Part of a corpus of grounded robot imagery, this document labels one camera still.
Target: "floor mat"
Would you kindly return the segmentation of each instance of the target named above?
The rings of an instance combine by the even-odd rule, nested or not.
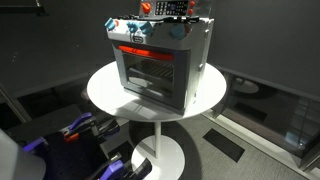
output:
[[[235,162],[238,162],[242,154],[244,153],[243,148],[241,148],[228,138],[224,137],[214,129],[210,129],[207,134],[203,136],[203,138]]]

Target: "control knob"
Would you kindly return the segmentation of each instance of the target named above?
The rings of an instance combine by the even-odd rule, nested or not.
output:
[[[142,11],[146,14],[149,14],[151,11],[150,3],[141,3]]]
[[[149,21],[145,22],[144,24],[140,25],[140,30],[143,34],[149,35],[152,33],[152,25]]]
[[[135,22],[127,22],[127,26],[128,26],[130,33],[137,32],[137,30],[139,28],[138,24]]]
[[[115,27],[116,27],[116,23],[115,21],[110,18],[105,24],[104,26],[109,30],[112,31]]]
[[[174,26],[172,29],[171,29],[171,36],[174,38],[174,39],[182,39],[184,38],[185,36],[185,28],[184,28],[184,25],[183,24],[177,24],[176,26]]]

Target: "glass wall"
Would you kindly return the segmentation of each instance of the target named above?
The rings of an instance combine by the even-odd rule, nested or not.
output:
[[[231,76],[222,114],[303,157],[320,142],[320,103]]]

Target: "label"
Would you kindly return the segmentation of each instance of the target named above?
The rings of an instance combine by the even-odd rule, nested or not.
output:
[[[136,43],[143,43],[143,38],[140,36],[133,36],[132,40]]]

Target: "table top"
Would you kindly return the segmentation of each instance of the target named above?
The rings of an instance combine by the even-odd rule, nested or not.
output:
[[[90,78],[87,90],[91,101],[111,115],[134,121],[165,122],[195,116],[212,108],[222,99],[226,87],[222,74],[206,64],[196,102],[181,115],[125,92],[120,83],[117,64],[112,62]]]

